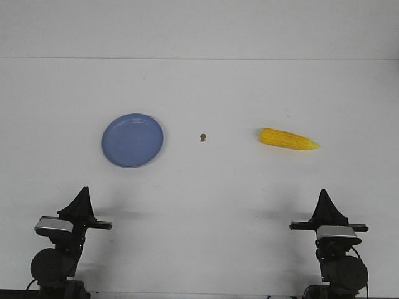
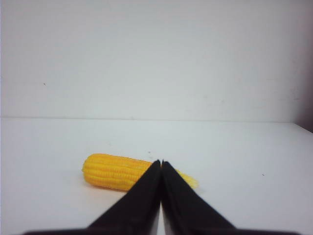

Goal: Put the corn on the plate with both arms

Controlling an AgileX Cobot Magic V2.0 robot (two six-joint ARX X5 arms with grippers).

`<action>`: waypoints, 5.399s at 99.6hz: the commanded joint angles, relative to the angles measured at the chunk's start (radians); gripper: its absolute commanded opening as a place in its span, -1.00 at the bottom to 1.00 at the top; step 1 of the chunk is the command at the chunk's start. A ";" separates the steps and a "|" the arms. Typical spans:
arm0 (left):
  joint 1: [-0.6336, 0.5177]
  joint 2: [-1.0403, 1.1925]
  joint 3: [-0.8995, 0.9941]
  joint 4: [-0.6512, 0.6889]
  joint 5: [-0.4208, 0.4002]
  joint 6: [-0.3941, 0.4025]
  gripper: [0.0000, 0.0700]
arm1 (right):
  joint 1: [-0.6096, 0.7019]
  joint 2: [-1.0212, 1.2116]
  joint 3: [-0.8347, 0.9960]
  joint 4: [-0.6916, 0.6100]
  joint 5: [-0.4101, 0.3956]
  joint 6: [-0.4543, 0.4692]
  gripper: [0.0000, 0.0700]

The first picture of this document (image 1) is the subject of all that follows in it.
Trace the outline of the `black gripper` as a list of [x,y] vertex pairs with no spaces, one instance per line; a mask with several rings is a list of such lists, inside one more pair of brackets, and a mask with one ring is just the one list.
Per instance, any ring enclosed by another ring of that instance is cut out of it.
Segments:
[[85,216],[85,205],[88,221],[70,221],[73,225],[73,232],[68,236],[51,237],[51,242],[57,249],[70,253],[79,253],[85,244],[85,235],[88,229],[110,230],[112,223],[107,221],[98,221],[95,219],[92,203],[90,200],[89,187],[85,186],[78,193],[75,199],[65,208],[59,210],[59,217],[80,218]]
[[[328,225],[315,225],[324,220]],[[349,220],[334,205],[328,192],[322,189],[312,217],[308,222],[292,221],[290,230],[311,230],[316,234],[316,256],[318,259],[338,259],[346,256],[352,247],[361,244],[362,240],[357,232],[368,232],[365,224],[349,224]]]

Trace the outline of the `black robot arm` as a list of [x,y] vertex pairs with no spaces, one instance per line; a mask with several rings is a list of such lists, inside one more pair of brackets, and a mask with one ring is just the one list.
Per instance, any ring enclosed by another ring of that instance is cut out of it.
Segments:
[[328,283],[309,285],[302,298],[355,298],[361,289],[368,288],[368,270],[355,246],[362,242],[357,233],[367,232],[369,227],[351,224],[325,189],[320,191],[312,217],[306,222],[292,221],[289,228],[315,232],[320,276]]
[[56,216],[41,216],[34,232],[54,244],[38,252],[31,275],[39,286],[39,298],[90,298],[84,282],[74,280],[88,229],[110,230],[112,223],[95,218],[87,186]]

